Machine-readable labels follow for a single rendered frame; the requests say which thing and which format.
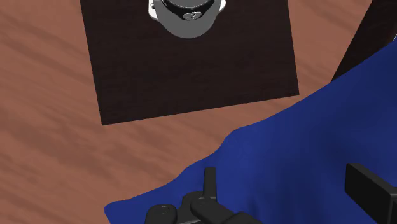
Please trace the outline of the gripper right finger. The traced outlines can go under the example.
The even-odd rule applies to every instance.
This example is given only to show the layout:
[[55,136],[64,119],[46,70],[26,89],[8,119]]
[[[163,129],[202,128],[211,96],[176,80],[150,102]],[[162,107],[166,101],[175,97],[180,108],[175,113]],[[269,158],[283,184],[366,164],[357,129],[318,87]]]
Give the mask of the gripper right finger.
[[377,224],[397,224],[397,187],[359,163],[348,163],[345,193]]

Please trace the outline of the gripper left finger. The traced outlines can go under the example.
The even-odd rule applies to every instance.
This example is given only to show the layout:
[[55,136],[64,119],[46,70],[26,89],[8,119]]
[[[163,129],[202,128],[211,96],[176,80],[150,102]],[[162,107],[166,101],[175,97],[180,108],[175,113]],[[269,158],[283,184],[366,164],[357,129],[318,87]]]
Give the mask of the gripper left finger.
[[217,202],[216,168],[207,167],[202,191],[186,194],[179,208],[172,204],[152,206],[144,224],[245,224],[245,214],[234,213]]

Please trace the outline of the blue bed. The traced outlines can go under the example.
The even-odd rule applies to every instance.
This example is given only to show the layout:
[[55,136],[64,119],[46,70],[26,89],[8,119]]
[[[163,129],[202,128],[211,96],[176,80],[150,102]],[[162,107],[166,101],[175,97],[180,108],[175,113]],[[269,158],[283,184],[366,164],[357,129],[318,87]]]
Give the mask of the blue bed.
[[345,193],[359,163],[397,186],[397,40],[291,107],[230,133],[160,188],[104,208],[110,224],[144,224],[217,172],[218,200],[263,224],[375,224]]

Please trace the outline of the dark robot stand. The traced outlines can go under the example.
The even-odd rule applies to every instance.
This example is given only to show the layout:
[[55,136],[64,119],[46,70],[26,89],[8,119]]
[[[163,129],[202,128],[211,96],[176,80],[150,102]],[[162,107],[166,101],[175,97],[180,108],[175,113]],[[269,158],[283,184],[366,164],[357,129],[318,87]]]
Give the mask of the dark robot stand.
[[202,36],[172,35],[148,0],[80,0],[101,122],[298,95],[288,0],[226,0]]

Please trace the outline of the dark wooden furniture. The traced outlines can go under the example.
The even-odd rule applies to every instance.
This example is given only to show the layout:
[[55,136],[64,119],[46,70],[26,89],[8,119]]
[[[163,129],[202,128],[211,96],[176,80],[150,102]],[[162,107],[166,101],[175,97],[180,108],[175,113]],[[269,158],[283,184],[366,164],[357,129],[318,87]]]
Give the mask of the dark wooden furniture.
[[397,0],[372,0],[333,75],[336,80],[397,37]]

